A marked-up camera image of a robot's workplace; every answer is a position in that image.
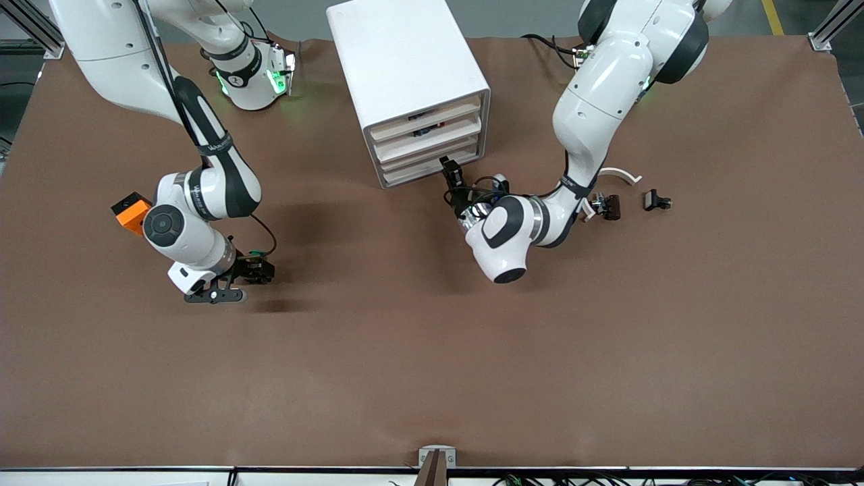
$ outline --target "brown tabletop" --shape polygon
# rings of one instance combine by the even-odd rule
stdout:
[[[467,175],[552,189],[571,73],[535,42],[470,45],[492,111]],[[598,185],[622,219],[532,249],[504,286],[440,177],[378,186],[332,43],[304,42],[299,96],[261,112],[197,46],[169,56],[262,181],[277,281],[184,304],[109,207],[194,148],[49,62],[0,178],[0,465],[390,465],[430,443],[465,465],[861,464],[864,142],[804,37],[716,38],[656,86],[607,160],[644,181]],[[651,188],[671,211],[642,211]]]

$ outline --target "metal post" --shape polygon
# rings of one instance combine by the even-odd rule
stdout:
[[[45,48],[45,59],[59,59],[63,55],[65,44],[60,30],[29,0],[0,0],[0,11]]]
[[[840,0],[837,2],[837,5],[831,9],[831,13],[825,17],[819,27],[807,34],[813,50],[830,51],[830,40],[852,22],[852,19],[861,12],[862,8],[864,8],[864,0]]]

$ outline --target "orange and black object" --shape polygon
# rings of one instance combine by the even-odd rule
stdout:
[[[144,216],[153,207],[153,203],[144,199],[137,192],[127,195],[121,202],[111,206],[111,211],[120,223],[120,226],[128,229],[138,236],[144,236]]]

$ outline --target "floor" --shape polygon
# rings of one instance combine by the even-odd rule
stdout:
[[[34,0],[48,12],[48,0]],[[340,0],[258,0],[255,9],[266,26],[287,39],[330,39],[324,10]],[[801,35],[813,30],[835,0],[734,0],[723,16],[710,24],[712,35],[771,35],[766,5],[774,4],[782,31]],[[580,4],[572,0],[451,0],[450,8],[468,37],[518,37],[526,33],[575,35]],[[254,24],[249,12],[239,16]],[[166,42],[190,42],[181,31],[161,25]],[[23,32],[0,15],[0,40],[22,38]],[[859,125],[864,122],[864,17],[855,19],[831,42],[849,104]],[[42,60],[34,55],[1,55],[0,84],[33,82]],[[29,101],[31,86],[0,86],[0,137],[14,141]]]

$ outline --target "yellow floor line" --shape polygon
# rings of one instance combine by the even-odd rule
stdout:
[[[774,35],[785,35],[783,33],[783,26],[780,25],[780,17],[777,16],[777,8],[774,7],[774,0],[762,0],[762,8],[765,9],[765,15],[768,17],[771,33]]]

